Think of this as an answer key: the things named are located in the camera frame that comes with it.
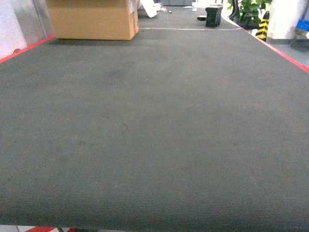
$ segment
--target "chair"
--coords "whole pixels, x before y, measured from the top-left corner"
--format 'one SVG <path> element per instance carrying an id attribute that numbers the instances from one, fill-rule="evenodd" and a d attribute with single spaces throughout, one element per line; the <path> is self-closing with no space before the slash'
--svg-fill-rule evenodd
<path id="1" fill-rule="evenodd" d="M 252 17 L 258 17 L 258 15 L 251 15 L 247 16 L 245 12 L 243 12 L 242 17 L 240 17 L 240 10 L 239 10 L 239 2 L 238 0 L 233 0 L 233 11 L 232 14 L 229 16 L 229 19 L 232 20 L 234 23 L 238 24 L 240 27 L 246 30 L 253 30 L 258 29 L 259 24 L 252 21 Z"/>

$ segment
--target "gray carpet surface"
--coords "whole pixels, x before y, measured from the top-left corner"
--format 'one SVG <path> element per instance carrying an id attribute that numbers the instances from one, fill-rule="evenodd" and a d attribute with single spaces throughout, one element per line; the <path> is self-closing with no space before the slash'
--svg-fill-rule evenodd
<path id="1" fill-rule="evenodd" d="M 53 39 L 0 64 L 0 224 L 308 230 L 309 75 L 220 28 Z"/>

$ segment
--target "green leaves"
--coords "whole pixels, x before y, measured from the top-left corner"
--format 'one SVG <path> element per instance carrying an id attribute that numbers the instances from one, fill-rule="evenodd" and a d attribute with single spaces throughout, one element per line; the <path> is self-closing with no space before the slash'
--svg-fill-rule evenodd
<path id="1" fill-rule="evenodd" d="M 228 9 L 232 9 L 233 0 L 227 0 Z M 266 9 L 266 3 L 271 3 L 272 0 L 241 0 L 239 1 L 239 11 L 241 14 L 240 20 L 247 20 L 248 18 L 252 18 L 252 21 L 259 21 L 258 15 L 259 12 Z"/>

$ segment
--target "red edge trim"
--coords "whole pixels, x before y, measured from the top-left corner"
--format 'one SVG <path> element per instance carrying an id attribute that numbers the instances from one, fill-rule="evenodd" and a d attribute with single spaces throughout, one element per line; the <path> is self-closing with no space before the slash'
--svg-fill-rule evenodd
<path id="1" fill-rule="evenodd" d="M 26 232 L 50 232 L 52 230 L 56 229 L 56 227 L 41 227 L 41 226 L 37 226 L 34 227 Z"/>
<path id="2" fill-rule="evenodd" d="M 40 41 L 38 41 L 37 43 L 34 43 L 33 45 L 30 45 L 30 46 L 28 46 L 28 47 L 26 47 L 26 48 L 24 48 L 24 49 L 21 49 L 21 50 L 18 51 L 18 52 L 15 52 L 15 53 L 13 53 L 13 54 L 11 54 L 11 55 L 5 57 L 5 58 L 0 59 L 0 64 L 3 63 L 3 62 L 5 62 L 5 61 L 7 61 L 7 60 L 9 60 L 9 59 L 11 59 L 11 58 L 13 58 L 13 57 L 16 57 L 17 55 L 19 55 L 19 54 L 21 54 L 21 53 L 24 53 L 24 52 L 26 52 L 26 51 L 28 51 L 28 50 L 30 50 L 30 49 L 32 49 L 32 48 L 34 48 L 34 47 L 40 45 L 40 44 L 42 44 L 42 43 L 44 43 L 44 42 L 46 42 L 46 41 L 48 41 L 48 40 L 50 40 L 50 39 L 52 39 L 52 38 L 54 38 L 55 36 L 56 36 L 56 35 L 51 35 L 51 36 L 47 37 L 46 39 L 40 40 Z"/>
<path id="3" fill-rule="evenodd" d="M 285 58 L 286 60 L 288 60 L 289 62 L 291 62 L 292 64 L 294 64 L 295 66 L 301 68 L 302 70 L 304 70 L 305 72 L 309 73 L 309 67 L 307 67 L 304 64 L 299 63 L 298 61 L 294 60 L 293 58 L 291 58 L 290 56 L 288 56 L 287 54 L 283 53 L 282 51 L 276 49 L 275 47 L 271 46 L 270 44 L 264 42 L 263 40 L 260 40 L 259 38 L 256 38 L 258 41 L 260 41 L 261 43 L 263 43 L 264 45 L 266 45 L 267 47 L 269 47 L 271 50 L 273 50 L 274 52 L 278 53 L 280 56 L 282 56 L 283 58 Z"/>

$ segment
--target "floor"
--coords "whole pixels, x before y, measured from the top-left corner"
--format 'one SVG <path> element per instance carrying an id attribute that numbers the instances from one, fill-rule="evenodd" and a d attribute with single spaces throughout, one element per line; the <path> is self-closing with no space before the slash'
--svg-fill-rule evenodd
<path id="1" fill-rule="evenodd" d="M 309 67 L 309 46 L 296 45 L 291 47 L 288 44 L 272 44 L 272 46 Z"/>
<path id="2" fill-rule="evenodd" d="M 0 67 L 10 220 L 308 229 L 308 74 L 196 14 L 141 18 L 130 42 L 53 39 Z"/>

